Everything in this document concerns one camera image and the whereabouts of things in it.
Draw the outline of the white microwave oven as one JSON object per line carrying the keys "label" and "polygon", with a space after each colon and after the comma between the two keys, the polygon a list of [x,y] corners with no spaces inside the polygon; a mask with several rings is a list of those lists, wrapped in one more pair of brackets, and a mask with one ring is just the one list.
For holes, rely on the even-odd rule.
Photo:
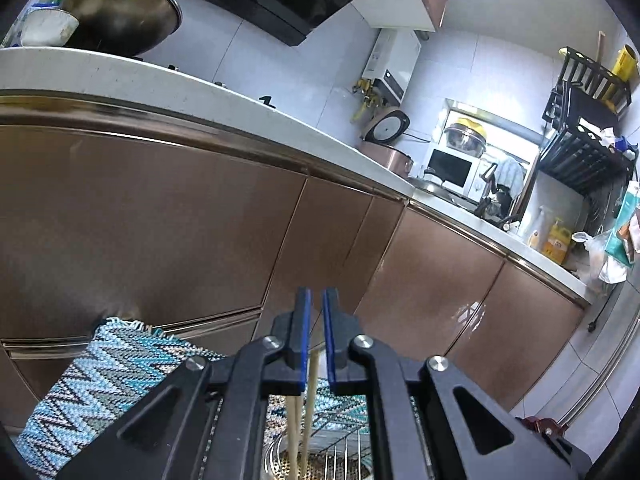
{"label": "white microwave oven", "polygon": [[428,150],[424,167],[442,179],[444,188],[469,197],[481,161],[480,158],[436,144]]}

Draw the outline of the bamboo chopstick five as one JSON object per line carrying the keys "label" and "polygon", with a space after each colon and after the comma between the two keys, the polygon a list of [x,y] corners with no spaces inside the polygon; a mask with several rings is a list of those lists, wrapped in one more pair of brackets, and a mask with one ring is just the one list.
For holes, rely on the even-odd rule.
{"label": "bamboo chopstick five", "polygon": [[314,404],[316,404],[317,385],[319,378],[319,365],[321,350],[312,350],[309,359],[309,377],[305,405],[304,431],[302,447],[300,448],[299,478],[306,479],[308,470],[309,442],[312,425],[314,424]]}

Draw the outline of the blue hanging towel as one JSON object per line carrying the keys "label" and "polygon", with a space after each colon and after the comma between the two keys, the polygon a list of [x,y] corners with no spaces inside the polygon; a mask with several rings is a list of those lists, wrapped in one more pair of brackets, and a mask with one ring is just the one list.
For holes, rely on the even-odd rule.
{"label": "blue hanging towel", "polygon": [[516,200],[524,188],[526,171],[521,164],[511,156],[498,162],[495,172],[497,190],[506,192],[511,200]]}

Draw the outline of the yellow detergent bottle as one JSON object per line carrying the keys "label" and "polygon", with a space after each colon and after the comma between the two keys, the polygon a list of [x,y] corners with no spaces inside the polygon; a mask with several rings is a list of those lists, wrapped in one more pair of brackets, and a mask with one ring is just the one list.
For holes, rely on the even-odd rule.
{"label": "yellow detergent bottle", "polygon": [[542,254],[560,266],[566,258],[571,241],[572,231],[562,219],[556,218],[542,246]]}

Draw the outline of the white bowl on stove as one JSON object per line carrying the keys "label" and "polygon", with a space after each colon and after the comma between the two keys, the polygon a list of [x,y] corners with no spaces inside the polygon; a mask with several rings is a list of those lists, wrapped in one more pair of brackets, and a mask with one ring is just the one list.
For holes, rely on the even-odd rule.
{"label": "white bowl on stove", "polygon": [[35,10],[24,18],[20,32],[20,45],[63,47],[78,26],[78,19],[60,8]]}

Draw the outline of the pink rice cooker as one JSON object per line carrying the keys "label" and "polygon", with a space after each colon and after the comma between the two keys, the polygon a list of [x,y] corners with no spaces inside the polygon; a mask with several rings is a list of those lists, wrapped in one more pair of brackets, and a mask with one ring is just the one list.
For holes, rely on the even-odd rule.
{"label": "pink rice cooker", "polygon": [[408,178],[413,160],[395,144],[409,125],[408,115],[399,107],[385,107],[364,127],[357,150],[393,174]]}

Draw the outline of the black dish rack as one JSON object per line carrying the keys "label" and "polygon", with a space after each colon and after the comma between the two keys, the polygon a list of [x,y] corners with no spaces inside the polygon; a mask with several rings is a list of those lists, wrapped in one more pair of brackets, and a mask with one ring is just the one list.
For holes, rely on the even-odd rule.
{"label": "black dish rack", "polygon": [[587,195],[634,172],[638,148],[620,134],[620,118],[631,104],[627,81],[589,56],[565,47],[562,66],[542,120],[539,169]]}

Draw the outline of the white water heater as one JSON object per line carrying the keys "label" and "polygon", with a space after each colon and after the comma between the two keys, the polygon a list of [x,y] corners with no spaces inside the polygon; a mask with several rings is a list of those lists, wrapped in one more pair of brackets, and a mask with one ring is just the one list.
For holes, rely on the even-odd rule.
{"label": "white water heater", "polygon": [[411,29],[381,29],[361,77],[370,80],[390,105],[399,106],[421,48],[421,41]]}

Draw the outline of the steel pot with yellow lid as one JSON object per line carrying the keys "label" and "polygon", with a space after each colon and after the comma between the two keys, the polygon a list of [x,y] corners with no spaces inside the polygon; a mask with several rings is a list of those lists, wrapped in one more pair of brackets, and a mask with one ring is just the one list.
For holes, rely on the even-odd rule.
{"label": "steel pot with yellow lid", "polygon": [[479,122],[468,118],[459,118],[444,130],[448,148],[464,154],[481,158],[487,146],[487,134]]}

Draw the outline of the zigzag woven table mat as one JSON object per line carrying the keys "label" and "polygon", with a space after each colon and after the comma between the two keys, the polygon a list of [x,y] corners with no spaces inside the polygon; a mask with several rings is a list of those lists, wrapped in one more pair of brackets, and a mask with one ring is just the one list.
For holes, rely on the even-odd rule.
{"label": "zigzag woven table mat", "polygon": [[62,479],[70,460],[194,356],[228,358],[140,322],[109,318],[27,419],[18,455],[37,478]]}

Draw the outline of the bamboo chopstick four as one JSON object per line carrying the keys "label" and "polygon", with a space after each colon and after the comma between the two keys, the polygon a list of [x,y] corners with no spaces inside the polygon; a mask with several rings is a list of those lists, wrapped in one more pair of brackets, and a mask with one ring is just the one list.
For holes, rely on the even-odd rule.
{"label": "bamboo chopstick four", "polygon": [[285,398],[286,423],[288,424],[288,480],[296,480],[298,476],[298,445],[300,436],[300,416],[302,416],[303,399],[300,396]]}

